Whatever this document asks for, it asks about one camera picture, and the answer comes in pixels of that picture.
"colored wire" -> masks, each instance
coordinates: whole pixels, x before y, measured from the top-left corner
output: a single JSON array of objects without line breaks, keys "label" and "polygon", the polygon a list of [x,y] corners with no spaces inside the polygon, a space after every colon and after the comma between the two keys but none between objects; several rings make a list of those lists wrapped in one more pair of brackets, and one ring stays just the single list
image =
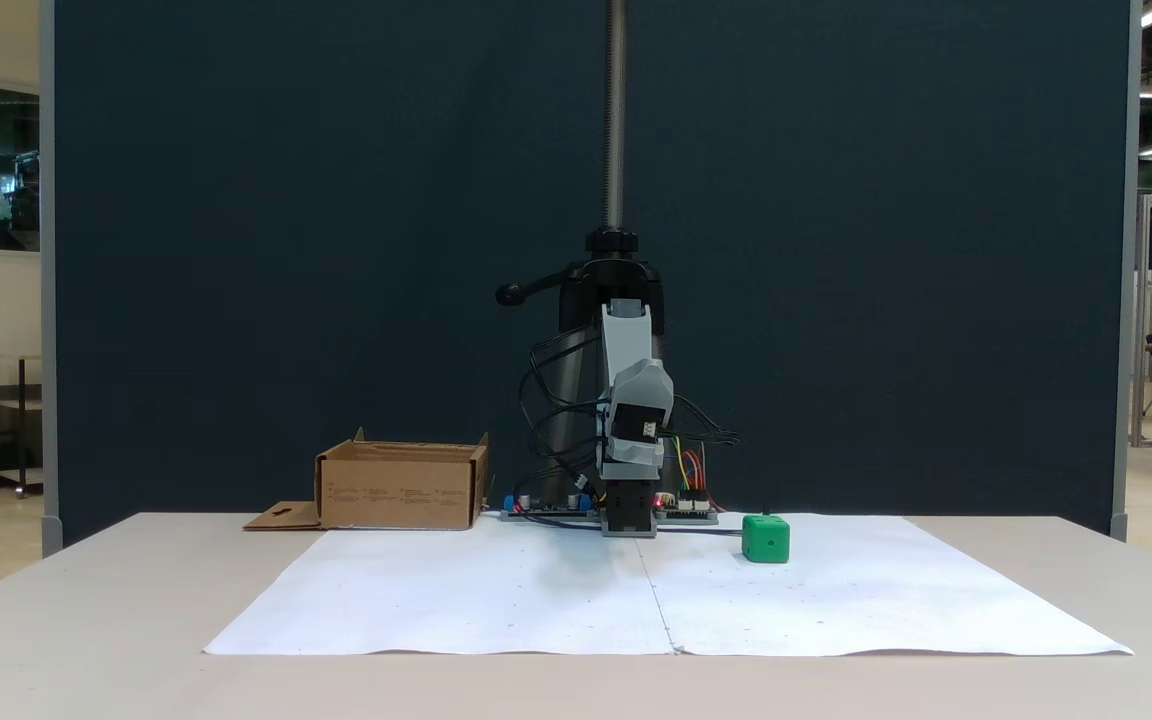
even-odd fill
[{"label": "colored wire", "polygon": [[679,471],[682,473],[682,488],[690,488],[687,486],[687,469],[682,465],[682,444],[679,442],[677,438],[673,438],[673,447],[675,447],[675,450],[677,452]]},{"label": "colored wire", "polygon": [[705,488],[705,477],[700,473],[700,457],[696,456],[695,450],[687,450],[682,456],[691,464],[691,487]]}]

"window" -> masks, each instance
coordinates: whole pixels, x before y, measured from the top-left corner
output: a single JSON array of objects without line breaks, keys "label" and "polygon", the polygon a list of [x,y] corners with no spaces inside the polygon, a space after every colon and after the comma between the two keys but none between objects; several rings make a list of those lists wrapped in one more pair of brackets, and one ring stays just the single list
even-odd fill
[{"label": "window", "polygon": [[38,88],[0,81],[0,258],[38,255]]}]

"white paper sheet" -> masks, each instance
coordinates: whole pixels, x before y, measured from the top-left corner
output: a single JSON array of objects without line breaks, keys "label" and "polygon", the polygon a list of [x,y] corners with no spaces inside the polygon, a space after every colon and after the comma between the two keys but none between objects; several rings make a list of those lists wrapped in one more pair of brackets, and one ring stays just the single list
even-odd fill
[{"label": "white paper sheet", "polygon": [[634,541],[492,516],[465,532],[324,533],[212,655],[672,652]]},{"label": "white paper sheet", "polygon": [[604,538],[490,515],[461,533],[328,532],[206,652],[1130,652],[909,521],[782,518],[788,564],[746,561],[738,537]]},{"label": "white paper sheet", "polygon": [[[721,516],[740,528],[742,515]],[[696,655],[919,650],[1007,655],[1130,652],[908,520],[782,515],[790,562],[738,538],[641,543],[669,637]]]}]

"cardboard flap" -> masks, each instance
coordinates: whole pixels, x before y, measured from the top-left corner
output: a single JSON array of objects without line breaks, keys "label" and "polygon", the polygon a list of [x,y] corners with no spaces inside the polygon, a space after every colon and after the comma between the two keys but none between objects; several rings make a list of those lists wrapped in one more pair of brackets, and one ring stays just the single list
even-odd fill
[{"label": "cardboard flap", "polygon": [[319,528],[319,510],[314,501],[279,502],[262,511],[259,518],[243,525],[244,530],[310,530]]}]

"yellow wire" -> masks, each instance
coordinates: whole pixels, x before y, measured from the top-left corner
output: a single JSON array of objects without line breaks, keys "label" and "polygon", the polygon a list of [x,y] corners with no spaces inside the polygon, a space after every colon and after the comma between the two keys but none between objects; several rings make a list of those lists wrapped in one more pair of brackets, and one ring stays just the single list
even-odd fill
[{"label": "yellow wire", "polygon": [[691,488],[687,484],[687,468],[682,464],[682,442],[679,442],[677,438],[673,438],[673,454],[679,456],[679,471],[682,473],[682,488]]}]

